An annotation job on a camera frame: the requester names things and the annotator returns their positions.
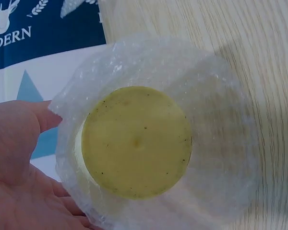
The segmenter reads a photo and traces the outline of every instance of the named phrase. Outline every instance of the deer head logo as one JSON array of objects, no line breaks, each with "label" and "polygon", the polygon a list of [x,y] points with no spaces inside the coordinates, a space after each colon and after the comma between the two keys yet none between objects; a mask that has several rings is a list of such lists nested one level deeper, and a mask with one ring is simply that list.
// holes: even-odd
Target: deer head logo
[{"label": "deer head logo", "polygon": [[5,10],[2,10],[2,4],[0,4],[0,35],[8,30],[10,26],[10,14],[15,11],[19,2],[20,0],[15,0],[12,3],[12,0],[10,0],[9,7]]}]

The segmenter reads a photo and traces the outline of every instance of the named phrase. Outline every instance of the laurel wreath graphic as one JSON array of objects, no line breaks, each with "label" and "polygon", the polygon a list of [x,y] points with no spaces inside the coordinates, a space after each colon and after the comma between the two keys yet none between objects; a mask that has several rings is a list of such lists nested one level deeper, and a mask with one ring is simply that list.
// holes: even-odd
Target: laurel wreath graphic
[{"label": "laurel wreath graphic", "polygon": [[27,14],[27,17],[32,18],[33,15],[38,15],[42,10],[47,6],[48,0],[40,0],[38,4],[31,10],[30,14]]}]

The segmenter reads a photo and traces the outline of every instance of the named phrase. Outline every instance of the wood grain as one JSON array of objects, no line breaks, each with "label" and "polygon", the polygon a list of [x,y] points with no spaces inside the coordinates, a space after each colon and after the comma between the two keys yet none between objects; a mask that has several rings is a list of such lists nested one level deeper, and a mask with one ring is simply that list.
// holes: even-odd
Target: wood grain
[{"label": "wood grain", "polygon": [[170,34],[229,62],[252,99],[262,178],[224,229],[288,230],[288,0],[105,0],[100,9],[108,42]]}]

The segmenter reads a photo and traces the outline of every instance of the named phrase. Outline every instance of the soap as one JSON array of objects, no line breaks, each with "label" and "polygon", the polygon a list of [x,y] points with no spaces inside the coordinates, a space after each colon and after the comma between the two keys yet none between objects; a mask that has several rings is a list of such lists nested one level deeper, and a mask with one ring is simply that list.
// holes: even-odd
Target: soap
[{"label": "soap", "polygon": [[166,94],[115,90],[87,116],[82,155],[96,183],[128,199],[160,195],[184,175],[192,151],[190,123]]}]

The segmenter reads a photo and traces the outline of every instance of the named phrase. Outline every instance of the bubble wrap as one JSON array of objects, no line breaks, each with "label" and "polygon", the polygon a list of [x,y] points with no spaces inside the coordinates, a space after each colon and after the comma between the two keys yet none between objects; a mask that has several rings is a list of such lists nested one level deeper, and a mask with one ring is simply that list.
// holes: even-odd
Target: bubble wrap
[{"label": "bubble wrap", "polygon": [[[81,154],[89,112],[126,86],[165,92],[192,126],[186,173],[164,194],[145,200],[128,200],[99,187]],[[105,230],[219,228],[242,214],[257,186],[257,133],[249,103],[224,59],[173,38],[125,39],[88,58],[50,104],[63,118],[57,172],[81,210]]]}]

